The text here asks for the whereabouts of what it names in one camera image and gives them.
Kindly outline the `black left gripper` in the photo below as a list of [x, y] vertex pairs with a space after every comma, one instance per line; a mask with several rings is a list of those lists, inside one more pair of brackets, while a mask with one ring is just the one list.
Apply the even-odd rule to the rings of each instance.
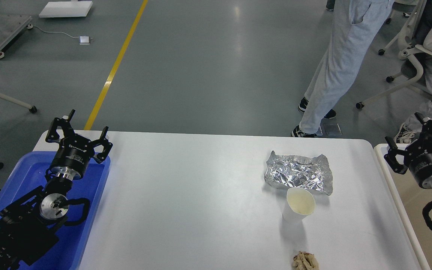
[[[71, 119], [75, 112], [76, 110], [72, 109], [67, 118], [55, 117], [50, 124], [45, 140], [47, 143], [59, 144], [49, 170], [55, 174], [72, 171], [72, 179], [82, 179], [91, 157], [96, 163], [101, 164], [108, 157], [113, 143], [107, 139], [108, 126], [105, 126], [100, 137], [93, 141], [83, 136], [75, 136], [76, 133], [71, 126]], [[58, 129], [62, 130], [63, 139], [61, 139]], [[100, 153], [95, 153], [94, 149], [98, 146], [103, 146], [103, 150]]]

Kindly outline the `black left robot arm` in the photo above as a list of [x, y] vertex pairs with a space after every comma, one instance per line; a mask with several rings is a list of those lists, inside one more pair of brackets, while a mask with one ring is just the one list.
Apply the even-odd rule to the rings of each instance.
[[44, 186], [37, 186], [0, 211], [0, 270], [17, 270], [41, 259], [60, 238], [62, 227], [79, 226], [89, 218], [90, 198], [69, 198], [74, 182], [83, 179], [91, 161], [108, 159], [113, 143], [105, 126], [100, 137], [91, 140], [75, 132], [71, 119], [54, 118], [46, 134], [47, 143], [58, 150], [43, 176]]

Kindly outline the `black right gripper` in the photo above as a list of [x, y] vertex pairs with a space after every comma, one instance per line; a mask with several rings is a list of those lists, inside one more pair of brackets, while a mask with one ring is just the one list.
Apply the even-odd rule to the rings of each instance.
[[[403, 175], [409, 170], [420, 188], [432, 189], [432, 118], [419, 112], [414, 115], [421, 124], [421, 132], [415, 141], [400, 149], [391, 137], [386, 136], [388, 150], [384, 159], [395, 173]], [[403, 156], [403, 163], [398, 162], [398, 155]]]

